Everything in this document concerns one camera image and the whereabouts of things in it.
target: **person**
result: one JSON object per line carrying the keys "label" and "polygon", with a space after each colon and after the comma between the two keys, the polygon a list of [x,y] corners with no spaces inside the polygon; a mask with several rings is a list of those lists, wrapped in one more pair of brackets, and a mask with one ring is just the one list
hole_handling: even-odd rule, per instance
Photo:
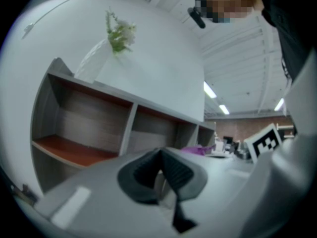
{"label": "person", "polygon": [[201,17],[215,23],[243,18],[253,10],[276,27],[281,43],[286,76],[298,76],[312,48],[316,48],[314,0],[199,0]]}

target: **shelf compartment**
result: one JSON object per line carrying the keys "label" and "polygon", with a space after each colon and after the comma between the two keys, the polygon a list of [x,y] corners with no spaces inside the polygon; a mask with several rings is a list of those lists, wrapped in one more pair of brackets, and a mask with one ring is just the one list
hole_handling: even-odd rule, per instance
{"label": "shelf compartment", "polygon": [[42,147],[37,144],[34,145],[32,145],[34,169],[43,193],[47,193],[50,189],[81,170],[75,165],[60,161],[56,155],[45,154]]}
{"label": "shelf compartment", "polygon": [[115,153],[87,147],[57,135],[34,140],[32,145],[52,158],[79,169],[117,157]]}
{"label": "shelf compartment", "polygon": [[214,131],[204,126],[199,126],[197,144],[210,146],[214,143]]}
{"label": "shelf compartment", "polygon": [[181,149],[195,145],[196,124],[138,106],[127,153],[159,147]]}
{"label": "shelf compartment", "polygon": [[32,139],[56,134],[82,145],[118,153],[132,105],[49,74],[37,98]]}

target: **computer monitor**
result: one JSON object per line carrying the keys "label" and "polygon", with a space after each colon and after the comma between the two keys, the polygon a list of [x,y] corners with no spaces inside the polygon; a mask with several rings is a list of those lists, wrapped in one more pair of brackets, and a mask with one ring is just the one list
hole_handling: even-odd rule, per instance
{"label": "computer monitor", "polygon": [[223,140],[227,140],[227,144],[232,144],[232,142],[233,142],[233,137],[226,137],[226,136],[224,136],[223,137]]}

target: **purple object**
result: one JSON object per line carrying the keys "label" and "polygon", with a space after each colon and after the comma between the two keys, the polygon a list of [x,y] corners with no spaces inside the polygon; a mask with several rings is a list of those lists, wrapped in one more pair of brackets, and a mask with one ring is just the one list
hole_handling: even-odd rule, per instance
{"label": "purple object", "polygon": [[197,145],[197,146],[184,147],[182,151],[205,156],[207,151],[209,151],[210,149],[215,149],[215,148],[216,148],[216,145],[206,146],[206,147]]}

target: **white wall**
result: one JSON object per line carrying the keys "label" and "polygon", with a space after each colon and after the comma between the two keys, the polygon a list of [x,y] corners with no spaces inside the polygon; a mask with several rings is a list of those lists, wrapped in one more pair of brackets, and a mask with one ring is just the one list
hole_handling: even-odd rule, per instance
{"label": "white wall", "polygon": [[74,72],[106,37],[105,10],[137,24],[133,53],[110,59],[98,80],[203,120],[203,63],[198,41],[169,14],[138,0],[71,0],[45,16],[22,39],[23,29],[58,0],[26,11],[15,23],[0,58],[1,162],[18,185],[39,188],[30,152],[31,112],[53,58]]}

